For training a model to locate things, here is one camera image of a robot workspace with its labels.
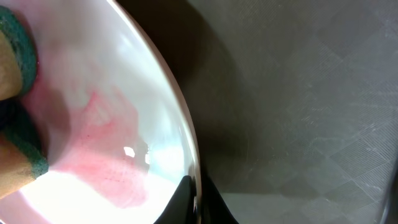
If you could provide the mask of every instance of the checkered pattern surface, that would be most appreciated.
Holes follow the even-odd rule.
[[[396,0],[119,2],[172,69],[240,223],[378,222],[398,153]]]

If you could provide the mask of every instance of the ceramic dish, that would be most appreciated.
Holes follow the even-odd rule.
[[[152,42],[114,1],[0,0],[30,28],[39,76],[23,103],[50,171],[0,200],[12,223],[153,223],[199,158]]]

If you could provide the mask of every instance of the red stain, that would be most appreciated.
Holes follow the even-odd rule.
[[[125,146],[134,148],[138,138],[133,105],[116,90],[106,95],[92,91],[90,100],[80,109],[67,108],[60,97],[38,77],[24,98],[39,124],[44,145],[50,145],[49,160],[56,160],[54,154],[61,155],[52,169],[76,175],[119,208],[144,203],[147,170],[124,152]],[[46,136],[52,131],[62,133],[66,143],[58,144],[59,139]]]

